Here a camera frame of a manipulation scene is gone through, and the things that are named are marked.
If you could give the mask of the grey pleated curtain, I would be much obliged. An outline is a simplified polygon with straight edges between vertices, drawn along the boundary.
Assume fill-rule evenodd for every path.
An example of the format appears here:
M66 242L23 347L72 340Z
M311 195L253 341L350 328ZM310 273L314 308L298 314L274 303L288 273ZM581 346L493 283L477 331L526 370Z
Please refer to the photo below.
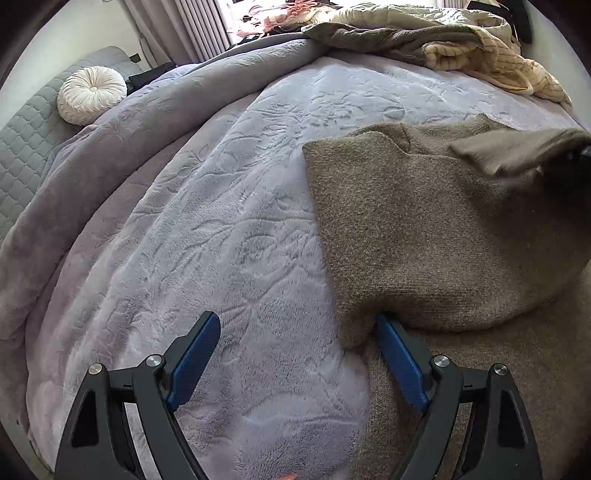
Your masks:
M152 67L202 63L231 47L224 1L124 0Z

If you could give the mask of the taupe knit sweater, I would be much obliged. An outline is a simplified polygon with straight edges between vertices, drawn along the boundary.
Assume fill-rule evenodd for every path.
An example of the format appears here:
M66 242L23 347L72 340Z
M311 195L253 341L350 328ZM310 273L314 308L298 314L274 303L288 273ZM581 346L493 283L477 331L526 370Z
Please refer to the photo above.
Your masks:
M507 364L543 476L590 444L590 144L485 115L377 124L304 145L339 340L369 369L356 479L385 479L418 416L373 334L391 313L457 364Z

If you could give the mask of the lavender embossed bedspread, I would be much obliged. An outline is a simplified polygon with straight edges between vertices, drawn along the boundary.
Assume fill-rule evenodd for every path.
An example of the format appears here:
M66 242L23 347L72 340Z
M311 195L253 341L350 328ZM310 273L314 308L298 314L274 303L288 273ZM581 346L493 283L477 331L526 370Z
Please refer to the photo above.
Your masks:
M460 73L290 40L186 66L60 149L1 246L1 408L54 470L88 367L200 314L221 340L177 413L212 479L356 479L370 375L339 340L304 145L363 127L575 128Z

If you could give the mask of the round white pleated cushion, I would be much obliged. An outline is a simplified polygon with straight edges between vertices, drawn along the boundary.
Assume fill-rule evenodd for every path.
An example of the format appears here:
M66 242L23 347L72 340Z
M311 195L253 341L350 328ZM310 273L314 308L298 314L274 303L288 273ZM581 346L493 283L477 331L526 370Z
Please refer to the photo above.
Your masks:
M90 66L77 70L61 85L56 105L60 117L76 126L92 124L127 96L127 85L116 70Z

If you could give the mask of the grey quilted headboard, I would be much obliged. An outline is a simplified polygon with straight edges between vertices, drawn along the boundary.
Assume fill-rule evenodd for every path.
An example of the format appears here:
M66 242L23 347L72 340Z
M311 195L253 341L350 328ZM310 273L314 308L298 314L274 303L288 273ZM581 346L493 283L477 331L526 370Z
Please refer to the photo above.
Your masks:
M57 95L65 80L90 66L105 66L124 78L141 72L138 64L115 46L78 60L43 86L1 130L1 235L6 236L34 197L51 151L80 131L57 110Z

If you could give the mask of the pink floral clothes pile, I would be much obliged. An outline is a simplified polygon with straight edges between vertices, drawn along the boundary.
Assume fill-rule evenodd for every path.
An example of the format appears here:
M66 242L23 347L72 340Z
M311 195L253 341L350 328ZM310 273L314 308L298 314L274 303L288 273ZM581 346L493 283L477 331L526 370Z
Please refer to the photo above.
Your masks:
M226 31L232 41L300 31L329 20L342 5L335 1L228 1Z

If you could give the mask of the cream striped garment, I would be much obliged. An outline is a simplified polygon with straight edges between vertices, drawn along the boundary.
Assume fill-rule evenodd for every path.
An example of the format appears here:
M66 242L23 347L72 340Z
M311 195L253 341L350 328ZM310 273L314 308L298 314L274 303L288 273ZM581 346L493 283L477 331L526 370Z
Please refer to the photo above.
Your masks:
M560 82L545 67L521 55L507 20L484 10L443 8L440 13L440 23L466 26L477 38L426 43L422 50L429 68L461 71L513 94L572 104Z

